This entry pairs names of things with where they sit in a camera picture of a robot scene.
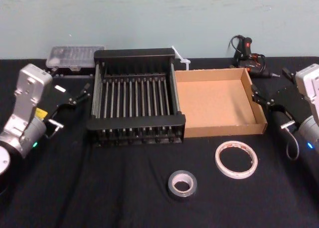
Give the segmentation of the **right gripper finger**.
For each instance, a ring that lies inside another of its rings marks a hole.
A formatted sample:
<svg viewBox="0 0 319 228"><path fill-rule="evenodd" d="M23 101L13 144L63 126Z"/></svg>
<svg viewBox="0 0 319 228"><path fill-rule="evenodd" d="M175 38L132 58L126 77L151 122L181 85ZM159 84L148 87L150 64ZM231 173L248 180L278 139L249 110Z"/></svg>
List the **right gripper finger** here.
<svg viewBox="0 0 319 228"><path fill-rule="evenodd" d="M269 109L270 107L274 106L274 100L266 98L266 96L257 88L255 84L251 85L252 91L252 101Z"/></svg>
<svg viewBox="0 0 319 228"><path fill-rule="evenodd" d="M296 80L295 80L295 74L292 73L287 67L284 67L282 69L282 74L289 80L291 81L292 83L295 83Z"/></svg>

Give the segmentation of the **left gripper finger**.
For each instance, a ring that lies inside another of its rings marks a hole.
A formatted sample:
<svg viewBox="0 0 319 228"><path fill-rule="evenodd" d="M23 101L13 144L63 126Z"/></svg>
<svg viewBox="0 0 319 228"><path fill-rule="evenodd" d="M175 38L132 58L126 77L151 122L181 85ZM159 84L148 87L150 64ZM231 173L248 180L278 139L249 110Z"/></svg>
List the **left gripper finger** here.
<svg viewBox="0 0 319 228"><path fill-rule="evenodd" d="M49 74L53 78L54 77L64 77L65 69L64 68L59 68L59 67L49 68Z"/></svg>
<svg viewBox="0 0 319 228"><path fill-rule="evenodd" d="M91 93L89 91L91 85L89 83L86 83L83 89L80 91L79 95L75 98L69 99L69 104L72 106L76 106L80 104L81 102L86 101L88 98L90 98Z"/></svg>

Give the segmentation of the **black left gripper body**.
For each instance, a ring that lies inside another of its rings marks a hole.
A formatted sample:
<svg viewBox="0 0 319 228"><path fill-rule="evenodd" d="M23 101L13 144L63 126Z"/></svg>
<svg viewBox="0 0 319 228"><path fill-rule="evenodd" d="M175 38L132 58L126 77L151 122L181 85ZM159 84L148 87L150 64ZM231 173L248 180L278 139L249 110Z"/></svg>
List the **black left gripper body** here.
<svg viewBox="0 0 319 228"><path fill-rule="evenodd" d="M60 130L64 128L62 122L57 121L60 113L74 110L75 106L69 104L74 98L65 88L53 85L36 107L36 117L44 124L46 130Z"/></svg>

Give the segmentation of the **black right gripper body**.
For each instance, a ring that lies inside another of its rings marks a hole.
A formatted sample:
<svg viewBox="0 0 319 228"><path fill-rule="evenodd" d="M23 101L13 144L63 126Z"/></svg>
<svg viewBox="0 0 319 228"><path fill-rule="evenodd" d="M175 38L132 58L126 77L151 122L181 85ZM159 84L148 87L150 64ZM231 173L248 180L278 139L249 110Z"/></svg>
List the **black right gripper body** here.
<svg viewBox="0 0 319 228"><path fill-rule="evenodd" d="M274 100L271 111L282 112L295 122L293 124L295 129L291 131L292 135L309 118L309 104L295 84L279 89L271 96L271 99Z"/></svg>

